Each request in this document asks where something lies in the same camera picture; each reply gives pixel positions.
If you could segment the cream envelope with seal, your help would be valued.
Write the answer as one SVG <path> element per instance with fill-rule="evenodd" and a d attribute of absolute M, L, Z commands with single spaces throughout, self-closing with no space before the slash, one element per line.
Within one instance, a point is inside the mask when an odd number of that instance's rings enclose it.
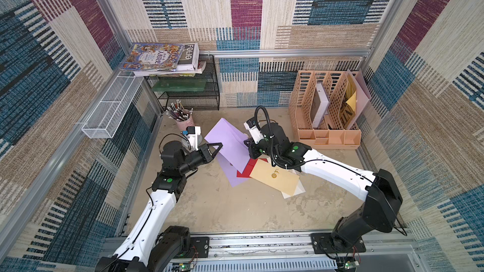
<path fill-rule="evenodd" d="M 261 159 L 255 163 L 250 177 L 289 196 L 295 194 L 299 183 L 298 175 Z"/>

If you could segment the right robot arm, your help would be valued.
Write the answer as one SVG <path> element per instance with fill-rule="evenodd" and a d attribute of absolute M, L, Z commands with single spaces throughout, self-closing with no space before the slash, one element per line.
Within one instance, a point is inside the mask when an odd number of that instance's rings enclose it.
<path fill-rule="evenodd" d="M 362 205 L 338 220 L 330 234 L 317 241 L 328 253 L 348 252 L 362 244 L 363 235 L 377 230 L 395 229 L 403 199 L 393 175 L 386 170 L 366 171 L 331 159 L 301 142 L 291 142 L 275 122 L 259 126 L 255 118 L 244 124 L 250 138 L 244 141 L 252 159 L 270 157 L 273 166 L 317 176 L 337 185 L 358 199 Z"/>

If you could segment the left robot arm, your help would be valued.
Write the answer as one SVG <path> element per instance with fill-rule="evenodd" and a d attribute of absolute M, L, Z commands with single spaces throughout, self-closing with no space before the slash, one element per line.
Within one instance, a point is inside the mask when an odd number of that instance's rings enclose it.
<path fill-rule="evenodd" d="M 187 183 L 202 165 L 212 162 L 222 143 L 203 144 L 187 150 L 180 141 L 163 146 L 161 171 L 150 188 L 147 205 L 125 241 L 111 257 L 102 257 L 95 271 L 164 271 L 169 262 L 192 248 L 190 230 L 170 226 L 160 233 Z"/>

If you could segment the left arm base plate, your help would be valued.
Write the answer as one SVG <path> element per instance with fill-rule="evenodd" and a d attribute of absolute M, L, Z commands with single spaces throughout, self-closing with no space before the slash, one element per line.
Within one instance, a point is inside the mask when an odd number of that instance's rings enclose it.
<path fill-rule="evenodd" d="M 209 247 L 210 247 L 210 238 L 205 237 L 191 237 L 190 238 L 190 247 L 187 251 L 182 252 L 181 254 L 177 255 L 175 259 L 183 259 L 183 260 L 190 260 L 190 259 L 197 259 L 197 258 L 208 258 L 209 256 Z"/>

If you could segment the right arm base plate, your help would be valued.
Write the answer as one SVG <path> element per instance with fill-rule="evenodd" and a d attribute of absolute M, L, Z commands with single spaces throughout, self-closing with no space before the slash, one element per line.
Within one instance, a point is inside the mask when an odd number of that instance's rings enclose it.
<path fill-rule="evenodd" d="M 355 243 L 347 243 L 342 239 L 332 238 L 329 232 L 316 232 L 310 234 L 310 239 L 315 254 L 365 253 L 367 251 L 361 237 Z"/>

